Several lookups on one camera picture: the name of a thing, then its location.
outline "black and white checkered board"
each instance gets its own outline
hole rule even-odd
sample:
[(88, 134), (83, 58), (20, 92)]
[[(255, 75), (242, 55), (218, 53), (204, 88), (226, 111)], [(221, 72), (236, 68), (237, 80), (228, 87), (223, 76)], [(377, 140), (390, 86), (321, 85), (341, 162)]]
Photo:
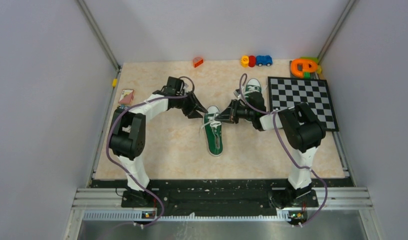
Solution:
[(270, 109), (284, 110), (307, 103), (328, 131), (338, 131), (328, 83), (320, 79), (268, 77)]

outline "orange toy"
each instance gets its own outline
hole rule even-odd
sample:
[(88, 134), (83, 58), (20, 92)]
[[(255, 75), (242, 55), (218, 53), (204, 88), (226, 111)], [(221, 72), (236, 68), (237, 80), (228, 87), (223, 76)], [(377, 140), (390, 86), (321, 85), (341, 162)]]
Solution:
[(314, 73), (318, 70), (318, 64), (309, 59), (298, 58), (291, 62), (291, 73), (298, 77), (304, 78), (304, 73)]
[(196, 68), (204, 63), (204, 59), (202, 57), (196, 57), (192, 60), (193, 67)]

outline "green sneaker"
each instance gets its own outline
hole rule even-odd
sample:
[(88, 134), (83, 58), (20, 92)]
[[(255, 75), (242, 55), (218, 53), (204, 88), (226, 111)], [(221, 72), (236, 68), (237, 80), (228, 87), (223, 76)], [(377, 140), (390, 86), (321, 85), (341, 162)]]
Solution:
[(222, 123), (215, 120), (215, 115), (219, 114), (217, 106), (209, 106), (208, 113), (204, 114), (201, 129), (205, 128), (207, 137), (207, 148), (211, 155), (217, 157), (222, 154)]
[(260, 84), (259, 80), (255, 78), (251, 78), (245, 85), (245, 92), (243, 92), (244, 97), (248, 100), (248, 95), (254, 92), (262, 92), (262, 85)]

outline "white panel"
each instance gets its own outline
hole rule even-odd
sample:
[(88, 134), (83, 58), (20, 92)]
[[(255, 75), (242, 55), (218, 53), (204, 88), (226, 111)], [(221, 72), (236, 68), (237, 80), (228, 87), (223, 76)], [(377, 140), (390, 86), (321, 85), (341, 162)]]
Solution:
[(87, 0), (120, 63), (317, 56), (347, 0)]
[(322, 67), (354, 178), (408, 239), (408, 0), (359, 1)]
[(74, 0), (0, 0), (0, 240), (62, 238), (115, 75)]

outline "toy car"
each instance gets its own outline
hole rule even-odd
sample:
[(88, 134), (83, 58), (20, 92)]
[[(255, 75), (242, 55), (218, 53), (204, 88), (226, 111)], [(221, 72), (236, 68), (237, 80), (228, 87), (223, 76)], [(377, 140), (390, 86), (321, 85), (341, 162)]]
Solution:
[(269, 55), (266, 56), (256, 56), (255, 64), (259, 67), (266, 65), (271, 66), (273, 64), (272, 58)]

